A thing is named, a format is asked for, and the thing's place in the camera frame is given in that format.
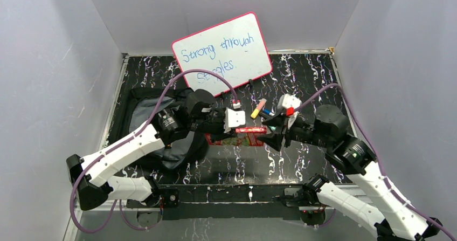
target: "robotic arm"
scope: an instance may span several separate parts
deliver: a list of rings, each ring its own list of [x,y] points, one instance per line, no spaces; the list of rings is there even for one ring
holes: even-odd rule
[[[67,158],[70,181],[75,184],[84,169],[100,155],[104,156],[85,173],[78,185],[81,210],[91,210],[115,199],[133,199],[154,206],[162,197],[167,197],[164,206],[176,206],[178,191],[160,188],[153,177],[125,178],[114,174],[140,157],[185,138],[189,131],[210,133],[215,140],[233,137],[234,129],[246,124],[245,112],[241,111],[239,101],[233,104],[233,109],[215,108],[215,103],[211,93],[198,89],[184,102],[173,103],[159,111],[145,128],[147,122],[94,154],[84,157],[75,154]]]
[[[326,159],[356,183],[376,206],[370,206],[339,189],[325,177],[316,175],[293,196],[309,204],[323,203],[343,212],[369,230],[377,240],[424,240],[439,229],[406,205],[398,201],[384,183],[377,158],[365,142],[347,132],[349,118],[335,106],[322,105],[316,109],[314,123],[306,123],[294,109],[301,101],[283,95],[278,112],[262,122],[275,131],[258,139],[279,151],[292,140],[326,148]],[[391,183],[392,189],[407,199]]]

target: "yellow marker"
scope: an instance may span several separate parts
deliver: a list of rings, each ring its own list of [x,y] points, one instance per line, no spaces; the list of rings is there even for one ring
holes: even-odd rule
[[[260,110],[262,110],[262,108],[264,107],[266,102],[267,102],[267,99],[265,99],[265,98],[262,98],[262,100],[260,100],[257,107],[254,109],[254,112],[251,113],[252,119],[255,119],[257,117],[257,115],[259,115]]]

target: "black bag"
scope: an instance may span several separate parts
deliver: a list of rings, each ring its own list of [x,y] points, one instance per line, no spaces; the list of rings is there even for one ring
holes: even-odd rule
[[[108,137],[109,143],[114,143],[127,136],[144,123],[151,115],[162,92],[163,89],[160,88],[137,87],[125,93],[121,97],[120,106],[116,111],[116,117]],[[192,92],[191,88],[169,89],[159,111],[174,102],[184,101],[185,97]],[[203,156],[208,147],[203,133],[189,132],[186,138],[173,142],[171,147],[154,151],[133,164],[146,167],[155,167],[157,164],[161,164],[167,169],[175,169],[190,158]]]

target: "marble pattern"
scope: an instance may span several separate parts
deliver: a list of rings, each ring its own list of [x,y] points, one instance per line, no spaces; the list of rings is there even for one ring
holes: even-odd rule
[[[322,86],[337,82],[329,54],[272,54],[270,58],[272,73],[255,80],[253,85],[236,89],[246,111],[248,126],[261,125],[260,117],[255,120],[249,118],[261,98],[267,99],[266,108],[274,112],[279,97],[284,93],[296,94],[304,101]],[[173,56],[130,57],[120,96],[133,87],[165,88],[179,72]],[[175,82],[174,88],[180,87],[186,87],[183,79]],[[231,99],[232,94],[218,98],[218,106],[228,105]],[[311,121],[316,107],[323,104],[336,105],[346,114],[340,92],[332,88],[305,107],[301,116]],[[166,171],[160,167],[125,167],[120,175],[152,175],[160,184],[292,184],[305,182],[315,173],[324,174],[335,183],[350,183],[325,160],[321,148],[297,142],[281,152],[266,145],[211,146],[204,158],[192,160],[177,171]]]

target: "blue marker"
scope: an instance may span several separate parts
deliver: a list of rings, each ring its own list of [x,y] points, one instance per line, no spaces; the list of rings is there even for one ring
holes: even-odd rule
[[[267,109],[264,109],[264,112],[270,116],[274,116],[274,113],[270,112],[269,110]]]

